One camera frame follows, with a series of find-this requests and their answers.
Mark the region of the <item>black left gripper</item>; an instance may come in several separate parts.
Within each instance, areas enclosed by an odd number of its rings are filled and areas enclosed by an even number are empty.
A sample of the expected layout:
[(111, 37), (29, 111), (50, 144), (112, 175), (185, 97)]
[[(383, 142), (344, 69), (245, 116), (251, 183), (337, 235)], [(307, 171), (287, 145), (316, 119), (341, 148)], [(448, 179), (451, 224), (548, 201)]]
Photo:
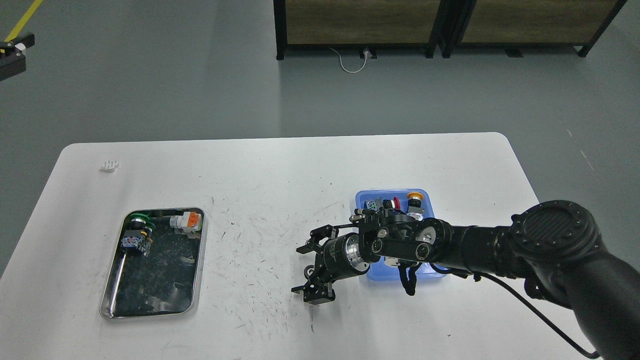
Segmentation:
[(35, 34), (25, 32), (0, 43), (0, 81), (7, 80), (26, 71), (26, 57), (21, 54), (35, 45)]

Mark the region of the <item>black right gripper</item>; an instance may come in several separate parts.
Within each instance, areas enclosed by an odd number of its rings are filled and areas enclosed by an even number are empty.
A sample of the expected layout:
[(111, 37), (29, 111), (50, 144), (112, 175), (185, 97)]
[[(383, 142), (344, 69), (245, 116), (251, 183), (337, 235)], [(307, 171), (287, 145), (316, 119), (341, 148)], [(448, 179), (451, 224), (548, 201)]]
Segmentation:
[(357, 233), (337, 237), (337, 227), (323, 225), (310, 231), (309, 239), (295, 251), (300, 255), (316, 253), (312, 278), (303, 285), (291, 288), (291, 292), (302, 296), (308, 305), (319, 306), (336, 300), (333, 289), (338, 280), (363, 276), (370, 271), (360, 249)]

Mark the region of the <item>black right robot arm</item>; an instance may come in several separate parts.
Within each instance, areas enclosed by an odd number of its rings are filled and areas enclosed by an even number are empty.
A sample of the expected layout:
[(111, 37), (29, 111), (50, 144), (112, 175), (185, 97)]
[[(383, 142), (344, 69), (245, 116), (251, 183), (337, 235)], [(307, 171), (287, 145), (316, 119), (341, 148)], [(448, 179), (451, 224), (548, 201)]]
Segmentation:
[(346, 228), (310, 231), (296, 251), (315, 253), (291, 292), (309, 305), (336, 299), (333, 284), (362, 276), (381, 257), (398, 259), (400, 282), (414, 296), (418, 268), (460, 278), (491, 280), (528, 307), (589, 359), (637, 360), (640, 353), (640, 276), (610, 253), (589, 210), (575, 202), (539, 203), (508, 226), (452, 225), (414, 218), (383, 200), (357, 208)]

